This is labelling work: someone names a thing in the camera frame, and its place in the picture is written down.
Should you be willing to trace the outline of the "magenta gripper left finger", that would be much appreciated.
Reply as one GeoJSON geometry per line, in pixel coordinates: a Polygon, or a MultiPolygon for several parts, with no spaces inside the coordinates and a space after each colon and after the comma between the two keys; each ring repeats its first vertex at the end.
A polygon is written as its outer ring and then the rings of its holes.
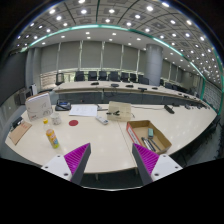
{"type": "Polygon", "coordinates": [[[68,180],[76,185],[81,183],[84,170],[91,154],[91,144],[82,145],[66,155],[57,154],[42,169],[68,180]]]}

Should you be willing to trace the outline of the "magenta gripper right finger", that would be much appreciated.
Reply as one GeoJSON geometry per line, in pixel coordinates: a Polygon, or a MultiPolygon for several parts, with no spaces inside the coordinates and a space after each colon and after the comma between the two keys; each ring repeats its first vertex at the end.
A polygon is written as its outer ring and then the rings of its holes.
{"type": "Polygon", "coordinates": [[[136,143],[132,145],[132,154],[135,158],[143,185],[152,183],[182,169],[168,155],[158,155],[136,143]]]}

